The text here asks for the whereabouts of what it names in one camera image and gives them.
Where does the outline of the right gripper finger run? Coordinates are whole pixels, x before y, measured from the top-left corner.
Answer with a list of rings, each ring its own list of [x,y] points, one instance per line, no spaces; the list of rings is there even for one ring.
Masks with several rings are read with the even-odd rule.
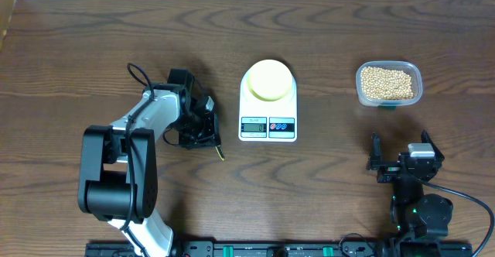
[[[381,139],[376,132],[372,134],[372,149],[370,152],[369,161],[370,164],[382,163]]]
[[[435,143],[431,140],[430,135],[425,129],[422,130],[421,141],[422,143],[428,143],[432,147],[436,159],[444,159],[444,155],[441,153],[441,151],[438,149]]]

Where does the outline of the yellow measuring scoop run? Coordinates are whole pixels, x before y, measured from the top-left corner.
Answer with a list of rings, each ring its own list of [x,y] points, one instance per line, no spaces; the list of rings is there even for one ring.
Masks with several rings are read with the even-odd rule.
[[[218,156],[220,157],[220,159],[221,159],[222,161],[224,161],[224,160],[225,160],[225,155],[224,155],[224,153],[223,153],[223,150],[222,150],[221,145],[217,145],[217,146],[216,146],[216,151],[217,151],[217,154],[218,154]]]

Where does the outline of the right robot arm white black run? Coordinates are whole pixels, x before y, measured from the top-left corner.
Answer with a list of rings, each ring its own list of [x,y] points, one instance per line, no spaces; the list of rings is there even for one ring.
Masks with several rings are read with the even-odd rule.
[[[394,161],[383,159],[381,140],[372,135],[367,169],[378,183],[393,187],[390,214],[398,232],[376,245],[377,256],[440,256],[440,240],[448,235],[453,204],[438,194],[425,194],[423,186],[436,176],[445,159],[426,131],[421,141],[408,145]]]

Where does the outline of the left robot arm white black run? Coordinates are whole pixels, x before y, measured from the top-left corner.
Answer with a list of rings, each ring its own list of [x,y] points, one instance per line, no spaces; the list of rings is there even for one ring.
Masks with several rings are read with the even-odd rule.
[[[165,83],[153,83],[146,74],[138,82],[144,86],[142,98],[129,113],[110,125],[91,125],[83,135],[79,208],[127,239],[91,242],[87,256],[184,256],[155,208],[155,145],[175,130],[178,147],[222,152],[214,101],[206,94],[194,97],[194,88],[201,84],[187,69],[172,69]]]

